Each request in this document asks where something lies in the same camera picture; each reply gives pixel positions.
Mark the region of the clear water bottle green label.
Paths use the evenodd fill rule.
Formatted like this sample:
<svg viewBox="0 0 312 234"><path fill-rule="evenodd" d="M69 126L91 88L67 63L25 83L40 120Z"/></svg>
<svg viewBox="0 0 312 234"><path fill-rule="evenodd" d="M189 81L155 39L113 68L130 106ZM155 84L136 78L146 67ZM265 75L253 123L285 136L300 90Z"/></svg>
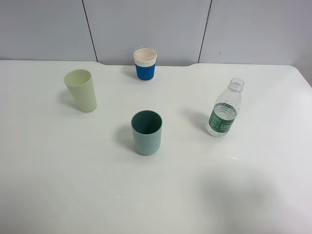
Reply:
<svg viewBox="0 0 312 234"><path fill-rule="evenodd" d="M206 129L213 137L225 136L239 113L244 81L240 78L231 79L224 90L216 99Z"/></svg>

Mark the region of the blue sleeved paper cup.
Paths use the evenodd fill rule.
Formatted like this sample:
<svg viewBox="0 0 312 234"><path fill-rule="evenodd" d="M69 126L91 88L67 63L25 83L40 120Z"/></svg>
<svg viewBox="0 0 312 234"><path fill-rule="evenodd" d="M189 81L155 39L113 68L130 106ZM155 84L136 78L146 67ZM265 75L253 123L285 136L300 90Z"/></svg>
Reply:
<svg viewBox="0 0 312 234"><path fill-rule="evenodd" d="M134 51L136 74L139 80L151 81L155 74L157 53L149 48L139 48Z"/></svg>

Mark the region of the light green plastic cup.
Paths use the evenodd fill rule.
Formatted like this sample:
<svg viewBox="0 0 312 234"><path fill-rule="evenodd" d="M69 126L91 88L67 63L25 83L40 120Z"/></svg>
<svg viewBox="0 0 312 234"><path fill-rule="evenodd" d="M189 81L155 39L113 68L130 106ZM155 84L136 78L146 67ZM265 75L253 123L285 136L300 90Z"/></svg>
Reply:
<svg viewBox="0 0 312 234"><path fill-rule="evenodd" d="M89 71L84 69L73 70L65 75L64 83L80 111L89 113L96 109L96 95Z"/></svg>

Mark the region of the teal plastic cup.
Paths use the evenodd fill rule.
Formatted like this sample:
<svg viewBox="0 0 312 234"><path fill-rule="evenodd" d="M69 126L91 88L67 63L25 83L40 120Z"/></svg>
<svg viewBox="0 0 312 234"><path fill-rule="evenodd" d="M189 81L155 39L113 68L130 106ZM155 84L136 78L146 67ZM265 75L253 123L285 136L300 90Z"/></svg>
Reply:
<svg viewBox="0 0 312 234"><path fill-rule="evenodd" d="M161 116L151 110L136 113L131 120L135 149L141 155L154 154L161 143Z"/></svg>

